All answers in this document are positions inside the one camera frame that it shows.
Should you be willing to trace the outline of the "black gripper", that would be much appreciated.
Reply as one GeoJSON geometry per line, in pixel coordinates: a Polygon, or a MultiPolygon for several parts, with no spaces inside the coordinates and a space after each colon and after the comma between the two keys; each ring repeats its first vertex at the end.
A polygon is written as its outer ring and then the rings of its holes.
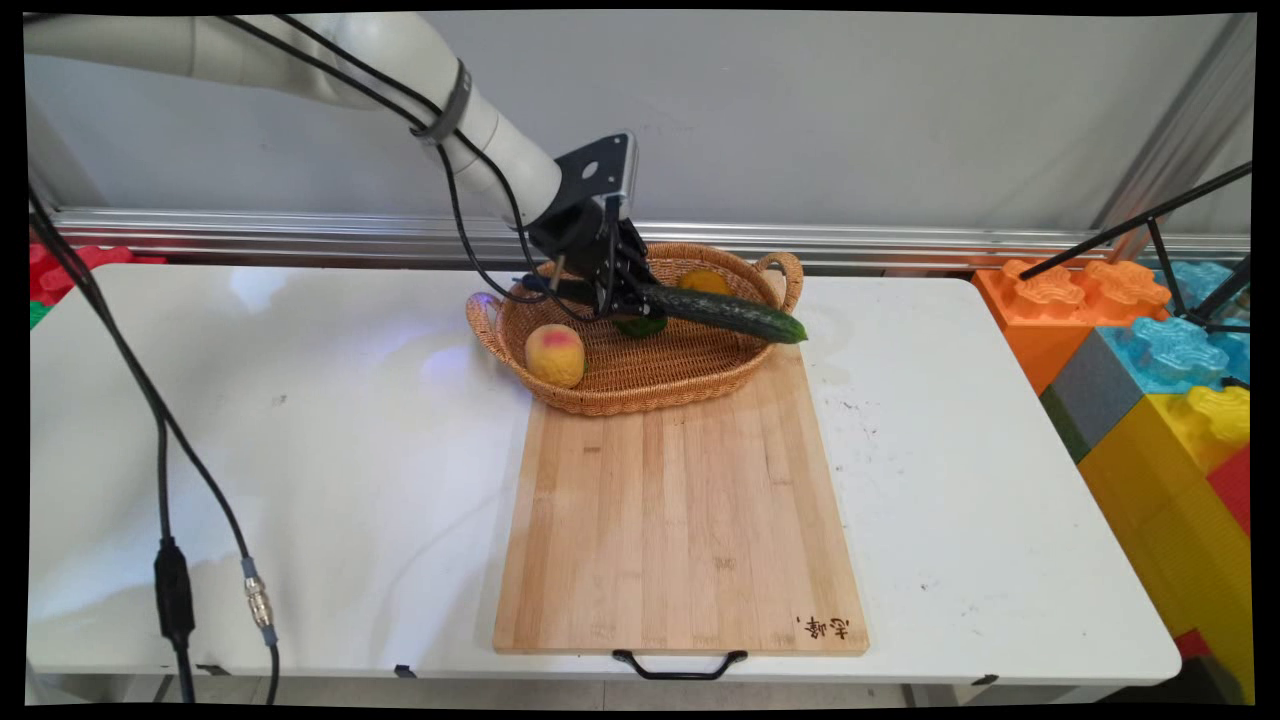
{"type": "Polygon", "coordinates": [[[564,259],[564,272],[590,283],[591,314],[621,320],[646,315],[646,288],[660,284],[627,217],[609,214],[594,199],[540,217],[529,238],[550,260],[564,259]]]}

